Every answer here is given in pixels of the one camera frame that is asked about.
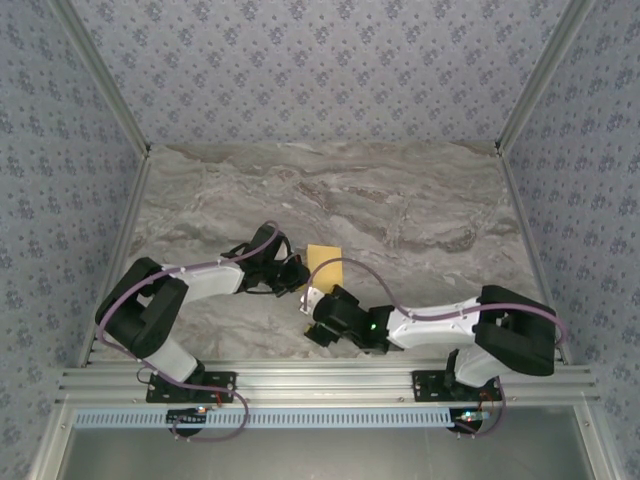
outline aluminum rail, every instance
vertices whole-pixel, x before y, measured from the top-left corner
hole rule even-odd
[[[351,359],[325,361],[216,361],[208,371],[238,373],[237,391],[256,407],[393,407],[417,405],[411,384],[415,370],[444,370],[445,363],[423,360]],[[111,362],[63,372],[56,403],[75,407],[146,405],[147,387],[136,379],[139,366]],[[141,377],[148,378],[143,370]],[[599,398],[586,366],[556,365],[551,377],[501,376],[510,407],[583,405]],[[435,402],[434,407],[473,403]],[[240,408],[235,402],[229,408]]]

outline wall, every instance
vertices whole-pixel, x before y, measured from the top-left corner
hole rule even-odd
[[[640,478],[640,5],[596,4],[508,157],[576,361]]]
[[[75,363],[137,155],[44,0],[0,8],[0,478]]]
[[[566,0],[74,0],[151,143],[494,140]]]

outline yellow sponge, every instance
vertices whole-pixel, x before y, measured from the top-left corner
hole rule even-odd
[[[324,245],[308,245],[307,246],[307,264],[309,271],[313,272],[318,265],[332,258],[342,257],[342,249],[340,247],[327,247]],[[330,263],[313,279],[314,287],[322,293],[330,293],[334,285],[344,285],[342,277],[342,262]]]

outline wire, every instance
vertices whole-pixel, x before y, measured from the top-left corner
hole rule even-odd
[[[498,427],[502,424],[502,422],[504,422],[504,418],[507,415],[507,396],[504,394],[504,388],[502,387],[502,382],[500,382],[499,377],[496,377],[496,383],[498,385],[498,391],[500,392],[500,397],[502,398],[502,402],[501,402],[501,408],[498,411],[498,418],[496,419],[493,425],[491,425],[484,432],[479,432],[471,428],[469,425],[465,425],[462,422],[453,422],[453,424],[456,425],[457,427],[463,428],[464,430],[470,432],[472,435],[475,435],[476,437],[484,437],[489,435],[492,432],[495,432],[498,429]]]
[[[151,385],[151,382],[145,382],[144,380],[141,380],[141,379],[140,379],[140,372],[141,372],[142,370],[144,370],[145,368],[149,368],[149,367],[144,366],[144,367],[142,367],[140,370],[138,370],[138,371],[136,372],[136,380],[138,380],[138,382],[142,383],[143,385]]]
[[[345,258],[345,257],[331,258],[329,260],[326,260],[322,262],[320,265],[318,265],[316,269],[313,271],[313,273],[311,273],[311,275],[309,276],[309,280],[307,281],[307,286],[304,289],[303,306],[305,310],[307,310],[307,299],[309,297],[309,288],[313,283],[314,277],[320,270],[322,270],[324,267],[334,262],[351,263],[360,268],[363,268],[364,270],[369,272],[371,275],[373,275],[373,277],[378,281],[380,286],[384,289],[385,293],[389,297],[389,300],[391,300],[391,304],[396,308],[396,310],[398,310],[400,313],[410,318],[411,320],[417,320],[420,322],[435,322],[438,320],[449,320],[451,318],[459,317],[460,315],[470,315],[476,312],[491,312],[495,310],[518,310],[521,312],[533,313],[534,315],[543,317],[549,320],[551,323],[553,323],[556,327],[558,327],[558,330],[560,330],[560,337],[556,340],[556,346],[563,343],[568,337],[567,327],[564,325],[562,320],[560,320],[558,317],[547,312],[546,310],[542,310],[541,308],[536,308],[529,305],[521,305],[518,303],[491,303],[487,305],[476,305],[474,307],[468,307],[468,308],[462,309],[461,311],[456,310],[453,312],[442,313],[439,315],[414,315],[411,313],[410,310],[400,305],[400,302],[398,301],[396,296],[393,294],[393,292],[389,288],[389,285],[387,285],[387,283],[378,274],[378,272],[376,272],[373,268],[371,268],[369,265],[365,263],[362,263],[358,260],[354,260],[352,258]]]
[[[224,435],[222,437],[215,437],[215,438],[205,437],[205,438],[198,438],[198,439],[189,438],[188,441],[200,442],[200,443],[204,443],[204,442],[207,442],[207,443],[223,442],[225,440],[231,440],[232,438],[235,438],[238,435],[240,435],[242,433],[242,431],[244,430],[245,426],[247,425],[247,422],[249,421],[249,404],[247,403],[246,399],[242,395],[240,395],[238,392],[236,392],[235,390],[231,390],[231,389],[228,389],[228,388],[225,388],[225,387],[192,385],[190,383],[178,382],[177,380],[174,380],[173,378],[171,378],[170,376],[166,375],[165,373],[158,371],[152,364],[150,364],[146,360],[144,360],[142,358],[137,358],[135,355],[133,355],[131,352],[129,352],[126,348],[118,345],[117,343],[110,342],[109,340],[107,340],[105,338],[105,336],[104,336],[105,328],[106,328],[107,324],[109,323],[109,321],[111,320],[111,318],[113,317],[113,314],[118,310],[118,308],[120,308],[122,306],[122,304],[124,302],[126,302],[129,299],[129,297],[131,297],[132,295],[136,294],[144,286],[155,282],[159,278],[166,277],[167,275],[173,275],[173,274],[176,274],[176,273],[194,272],[194,271],[198,271],[198,270],[204,270],[204,269],[207,269],[207,268],[219,267],[221,265],[226,265],[228,263],[238,262],[238,261],[247,259],[247,258],[249,258],[249,257],[251,257],[253,255],[256,255],[257,253],[262,252],[264,249],[266,249],[275,240],[275,238],[278,236],[278,233],[280,232],[280,227],[278,226],[277,222],[275,222],[273,220],[268,220],[268,221],[265,222],[265,224],[270,224],[270,225],[272,225],[274,227],[273,228],[273,233],[271,234],[271,236],[269,237],[269,239],[267,241],[265,241],[259,247],[254,248],[250,252],[243,253],[242,255],[238,255],[237,257],[234,257],[234,258],[222,258],[220,260],[216,260],[216,261],[213,261],[213,262],[197,263],[197,264],[188,265],[188,266],[185,266],[185,267],[168,268],[166,270],[162,270],[161,272],[158,272],[158,273],[155,273],[153,275],[150,275],[147,278],[145,278],[144,280],[141,280],[140,282],[136,283],[131,288],[129,288],[126,292],[124,292],[124,294],[120,298],[118,298],[115,302],[113,302],[113,305],[111,305],[111,307],[104,314],[104,317],[102,317],[102,320],[100,321],[100,324],[98,325],[98,328],[96,330],[96,336],[98,337],[98,341],[100,343],[102,343],[104,345],[107,345],[107,346],[109,346],[111,348],[114,348],[114,349],[118,350],[119,352],[124,353],[128,357],[131,357],[131,358],[135,359],[137,362],[142,363],[146,368],[150,368],[157,376],[161,377],[163,380],[165,380],[165,381],[167,381],[169,383],[172,383],[173,385],[175,385],[177,387],[180,387],[180,388],[187,388],[187,389],[191,389],[191,390],[202,390],[202,391],[214,392],[214,393],[218,393],[218,394],[226,393],[227,395],[232,395],[232,396],[236,397],[240,401],[240,403],[242,403],[242,407],[244,408],[244,416],[242,418],[242,422],[240,423],[240,426],[238,426],[238,428],[236,428],[234,431],[232,431],[231,433],[229,433],[227,435]],[[176,439],[181,439],[181,440],[187,441],[187,437],[182,437],[182,436],[178,435],[175,432],[175,427],[173,429],[173,433],[174,433],[174,435],[176,435]]]

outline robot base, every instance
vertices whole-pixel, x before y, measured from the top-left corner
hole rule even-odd
[[[236,388],[237,374],[235,372],[203,372],[198,377],[197,381],[188,381],[188,383],[209,387],[224,387],[229,390],[235,390]],[[228,393],[221,392],[216,395],[213,392],[181,388],[156,375],[151,375],[149,379],[147,403],[197,403],[210,405],[212,403],[231,402],[233,402],[233,395]]]
[[[413,398],[416,402],[500,402],[502,397],[495,380],[474,388],[458,382],[448,382],[443,370],[418,370],[411,373]]]

